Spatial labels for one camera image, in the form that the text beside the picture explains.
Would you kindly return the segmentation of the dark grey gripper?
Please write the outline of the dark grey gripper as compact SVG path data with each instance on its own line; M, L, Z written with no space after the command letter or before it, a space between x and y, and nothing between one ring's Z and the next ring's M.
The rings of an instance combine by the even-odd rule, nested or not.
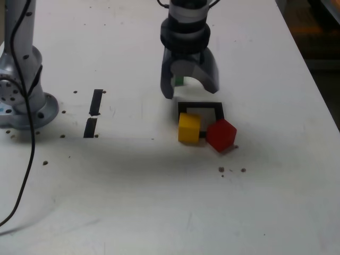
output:
M166 99L173 99L174 96L173 74L198 80L211 94L219 90L218 67L210 49L194 54L176 53L164 49L160 88Z

